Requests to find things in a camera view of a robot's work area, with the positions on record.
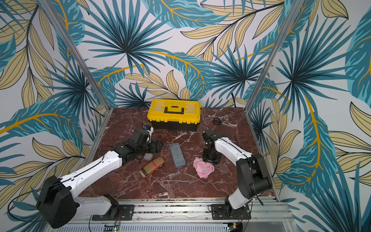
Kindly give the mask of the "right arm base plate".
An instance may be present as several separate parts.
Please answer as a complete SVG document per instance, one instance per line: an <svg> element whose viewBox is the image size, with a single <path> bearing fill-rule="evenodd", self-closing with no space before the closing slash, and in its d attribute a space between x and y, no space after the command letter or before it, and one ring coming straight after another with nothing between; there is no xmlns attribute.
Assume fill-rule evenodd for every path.
<svg viewBox="0 0 371 232"><path fill-rule="evenodd" d="M251 212L247 205L239 209L233 209L228 204L212 204L208 206L213 220L248 220Z"/></svg>

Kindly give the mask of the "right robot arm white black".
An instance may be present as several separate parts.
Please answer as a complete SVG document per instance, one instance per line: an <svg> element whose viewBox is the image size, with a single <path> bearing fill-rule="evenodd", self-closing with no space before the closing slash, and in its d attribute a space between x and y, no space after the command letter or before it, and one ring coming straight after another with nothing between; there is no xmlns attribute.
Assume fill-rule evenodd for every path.
<svg viewBox="0 0 371 232"><path fill-rule="evenodd" d="M236 167L238 188L223 204L210 206L213 220L251 219L248 204L253 197L272 188L272 180L264 157L252 154L234 144L223 134L205 130L203 138L207 148L203 150L203 161L219 164L224 156Z"/></svg>

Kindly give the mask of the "pink cloth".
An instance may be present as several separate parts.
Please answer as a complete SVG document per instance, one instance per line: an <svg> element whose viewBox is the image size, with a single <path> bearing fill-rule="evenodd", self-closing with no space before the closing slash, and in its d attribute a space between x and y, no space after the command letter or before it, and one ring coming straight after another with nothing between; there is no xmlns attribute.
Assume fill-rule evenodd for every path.
<svg viewBox="0 0 371 232"><path fill-rule="evenodd" d="M204 162L202 158L195 158L193 161L197 175L200 178L207 179L208 176L214 172L214 166L209 162Z"/></svg>

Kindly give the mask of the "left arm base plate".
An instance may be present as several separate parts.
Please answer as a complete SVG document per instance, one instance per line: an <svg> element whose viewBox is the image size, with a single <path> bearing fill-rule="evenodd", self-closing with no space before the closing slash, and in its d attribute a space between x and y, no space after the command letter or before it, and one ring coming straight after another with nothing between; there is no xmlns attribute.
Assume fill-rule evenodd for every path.
<svg viewBox="0 0 371 232"><path fill-rule="evenodd" d="M93 221L131 221L134 213L134 205L117 205L105 215L93 215Z"/></svg>

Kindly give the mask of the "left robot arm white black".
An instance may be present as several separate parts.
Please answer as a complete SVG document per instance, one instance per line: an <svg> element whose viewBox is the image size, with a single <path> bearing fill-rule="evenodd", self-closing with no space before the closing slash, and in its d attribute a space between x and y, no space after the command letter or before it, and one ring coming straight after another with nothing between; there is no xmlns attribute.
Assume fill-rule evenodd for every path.
<svg viewBox="0 0 371 232"><path fill-rule="evenodd" d="M133 130L131 138L118 143L102 157L87 166L57 178L47 178L36 204L44 220L53 228L60 228L74 218L102 216L116 219L119 203L109 194L96 198L82 198L83 192L106 174L145 154L159 153L163 143L152 140L153 128Z"/></svg>

